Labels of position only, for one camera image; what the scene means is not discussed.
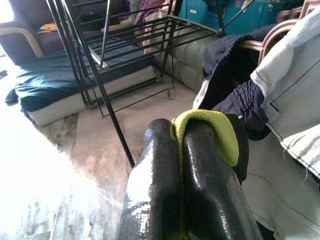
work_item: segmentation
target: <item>white cloth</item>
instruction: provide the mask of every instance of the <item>white cloth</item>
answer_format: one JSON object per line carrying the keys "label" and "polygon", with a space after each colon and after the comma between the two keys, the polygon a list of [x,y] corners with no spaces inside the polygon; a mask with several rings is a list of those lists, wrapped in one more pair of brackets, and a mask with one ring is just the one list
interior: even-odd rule
{"label": "white cloth", "polygon": [[268,127],[320,178],[320,7],[265,56],[251,79],[261,88]]}
{"label": "white cloth", "polygon": [[276,239],[320,238],[320,191],[310,174],[269,134],[249,141],[247,179],[242,183],[254,218]]}

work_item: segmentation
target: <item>mattress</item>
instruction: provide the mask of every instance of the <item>mattress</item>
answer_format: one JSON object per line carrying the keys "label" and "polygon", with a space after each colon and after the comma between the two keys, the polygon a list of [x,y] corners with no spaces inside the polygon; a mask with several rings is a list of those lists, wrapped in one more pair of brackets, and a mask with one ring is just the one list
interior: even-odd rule
{"label": "mattress", "polygon": [[[126,43],[120,38],[109,39],[110,47],[114,44]],[[99,43],[91,45],[92,48],[99,49]],[[107,52],[105,57],[111,57],[136,49],[135,45],[127,45],[122,48]],[[143,51],[136,51],[115,59],[108,60],[106,63],[111,66],[130,59],[143,56]],[[83,58],[87,66],[88,73],[91,75],[88,61]],[[136,71],[147,68],[151,65],[149,59],[128,64],[126,67],[118,68],[101,75],[103,84],[121,79]],[[73,96],[80,92],[80,87],[75,80],[71,64],[64,51],[49,54],[41,59],[19,66],[17,74],[17,84],[15,93],[18,95],[19,103],[24,111],[35,112],[43,109],[57,101]],[[82,84],[83,88],[90,88],[89,82]]]}
{"label": "mattress", "polygon": [[[103,86],[108,94],[112,94],[155,77],[156,75],[153,67],[148,66],[114,81],[106,82]],[[94,90],[97,93],[97,97],[101,97],[98,87],[95,87]],[[91,98],[94,98],[92,90],[89,90],[88,93]],[[82,100],[81,94],[78,93],[58,100],[39,110],[26,112],[36,124],[39,126],[45,126],[59,119],[63,119],[72,114],[81,112],[85,109],[86,106]]]}

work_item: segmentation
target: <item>floor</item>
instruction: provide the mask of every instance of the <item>floor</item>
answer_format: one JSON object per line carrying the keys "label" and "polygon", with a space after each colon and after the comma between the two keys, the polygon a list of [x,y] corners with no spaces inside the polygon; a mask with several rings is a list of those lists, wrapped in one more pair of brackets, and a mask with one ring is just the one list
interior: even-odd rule
{"label": "floor", "polygon": [[[14,85],[8,72],[0,80],[0,240],[113,239],[131,168],[110,117],[85,110],[36,127],[18,104],[4,103]],[[116,114],[135,160],[147,125],[190,109],[195,95],[176,83],[170,98],[164,92]]]}

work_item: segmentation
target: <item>blue sheet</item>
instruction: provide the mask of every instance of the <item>blue sheet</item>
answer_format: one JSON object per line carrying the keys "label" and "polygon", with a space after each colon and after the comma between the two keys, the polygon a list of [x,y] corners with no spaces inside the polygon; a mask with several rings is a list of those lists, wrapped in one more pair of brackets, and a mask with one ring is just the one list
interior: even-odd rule
{"label": "blue sheet", "polygon": [[[121,42],[125,43],[124,41],[121,41],[120,38],[111,38],[109,41],[114,41],[116,44]],[[136,48],[135,45],[125,46],[106,53],[105,57],[111,57]],[[136,51],[109,60],[106,63],[111,66],[116,63],[143,56],[143,54],[142,50]],[[126,67],[103,74],[101,81],[107,83],[137,72],[150,65],[149,59],[135,62]],[[15,93],[18,96],[22,108],[26,111],[34,112],[40,110],[61,99],[78,94],[79,92],[80,88],[76,83],[71,64],[65,51],[55,52],[36,61],[19,66]]]}

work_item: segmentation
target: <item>metal frame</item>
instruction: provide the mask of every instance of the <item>metal frame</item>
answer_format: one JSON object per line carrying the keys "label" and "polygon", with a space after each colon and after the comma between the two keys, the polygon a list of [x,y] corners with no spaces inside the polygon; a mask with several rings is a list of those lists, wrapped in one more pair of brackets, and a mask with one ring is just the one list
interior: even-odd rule
{"label": "metal frame", "polygon": [[[118,137],[121,141],[123,149],[128,158],[128,161],[132,167],[135,165],[135,162],[133,160],[133,157],[131,155],[131,152],[129,150],[125,137],[122,133],[122,130],[119,126],[115,112],[118,112],[126,107],[132,106],[133,104],[139,103],[145,99],[148,99],[150,97],[153,97],[165,91],[167,91],[167,94],[169,97],[170,88],[163,89],[155,94],[145,97],[144,99],[141,99],[137,102],[129,104],[126,107],[123,107],[121,109],[118,109],[117,111],[114,111],[110,103],[110,96],[108,96],[106,89],[104,88],[104,85],[102,83],[102,76],[104,74],[108,74],[111,71],[117,70],[119,68],[125,68],[136,62],[144,61],[146,59],[152,59],[155,54],[164,52],[164,60],[163,60],[161,75],[160,75],[162,78],[170,51],[172,52],[171,57],[173,58],[174,48],[184,44],[194,42],[196,40],[200,40],[210,36],[215,36],[217,35],[217,31],[209,27],[203,26],[201,24],[177,17],[181,9],[182,0],[176,0],[174,15],[169,14],[168,16],[161,19],[156,19],[156,20],[136,24],[133,26],[128,26],[113,32],[108,31],[109,25],[110,25],[110,19],[129,16],[133,13],[145,12],[152,9],[158,9],[164,6],[168,6],[168,10],[169,10],[168,12],[171,13],[173,1],[174,0],[170,0],[169,4],[155,6],[155,7],[135,11],[135,12],[111,15],[111,11],[110,11],[111,0],[96,0],[96,1],[84,2],[80,4],[72,4],[70,0],[47,0],[48,6],[54,18],[54,21],[57,24],[57,29],[62,39],[64,49],[71,63],[74,76],[79,85],[79,88],[81,89],[81,96],[82,96],[83,102],[87,106],[93,106],[95,104],[98,104],[102,117],[103,118],[106,116],[111,117],[113,125],[116,129]],[[92,21],[79,22],[79,19],[75,14],[75,9],[88,6],[88,5],[101,4],[101,3],[106,3],[105,18],[97,19],[94,21],[102,21],[102,20],[105,21],[104,32],[94,36],[84,37],[83,33],[81,32],[81,26],[87,23],[91,23]],[[191,29],[191,30],[185,31],[180,34],[180,31],[185,29]],[[183,40],[182,42],[180,41],[179,43],[175,43],[176,39],[179,39],[188,35],[192,35],[198,32],[202,32],[202,34],[195,35],[189,40]],[[125,36],[123,39],[126,42],[119,43],[117,41],[110,41],[110,39],[115,36]],[[108,52],[123,48],[125,46],[137,44],[146,40],[151,41],[155,37],[161,37],[161,36],[162,36],[162,39],[156,42],[150,42],[147,45],[136,47],[135,49],[106,57],[106,53]],[[109,60],[116,59],[121,56],[129,55],[137,51],[142,51],[144,49],[152,49],[152,51],[145,55],[135,57],[123,62],[119,62],[115,64],[107,63]],[[122,91],[116,92],[112,94],[112,96],[117,96],[119,94],[132,91],[134,89],[154,83],[157,80],[158,80],[157,78],[149,79],[143,83],[140,83],[135,86],[129,87],[127,89],[124,89]],[[94,87],[96,86],[98,87],[101,93],[101,96],[102,96],[101,99],[98,99],[97,94],[95,93]],[[93,90],[93,95],[95,99],[91,99],[91,96],[88,93],[89,89]],[[108,114],[103,113],[103,110],[101,108],[101,102],[103,102],[107,107]]]}

